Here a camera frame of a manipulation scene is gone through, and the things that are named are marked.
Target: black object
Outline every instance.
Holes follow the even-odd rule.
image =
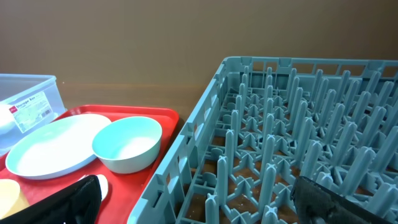
[[[0,220],[0,224],[92,224],[101,205],[97,176],[89,175],[71,186]]]
[[[303,176],[296,179],[290,199],[294,202],[301,224],[391,224]]]

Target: dish rack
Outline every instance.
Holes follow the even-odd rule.
[[[294,223],[299,175],[398,223],[397,78],[392,60],[224,59],[128,223]]]

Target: red plastic tray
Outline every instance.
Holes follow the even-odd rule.
[[[4,167],[5,155],[0,158],[0,179],[18,181],[27,200],[32,205],[76,182],[83,175],[103,174],[108,179],[109,192],[101,204],[97,223],[126,223],[132,208],[167,152],[168,143],[179,120],[178,113],[165,108],[85,105],[68,110],[56,120],[87,113],[102,114],[111,121],[130,116],[147,116],[157,120],[163,129],[159,156],[152,165],[134,174],[115,174],[108,170],[99,159],[95,159],[82,169],[63,177],[50,180],[27,180],[10,173],[7,169],[1,170],[1,167]]]

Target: light blue bowl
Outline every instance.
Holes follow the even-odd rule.
[[[159,154],[162,126],[154,119],[120,119],[94,138],[94,154],[111,171],[130,174],[153,163]]]

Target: wall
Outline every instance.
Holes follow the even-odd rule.
[[[397,8],[396,0],[1,0],[0,72],[205,86],[229,55],[398,59]]]

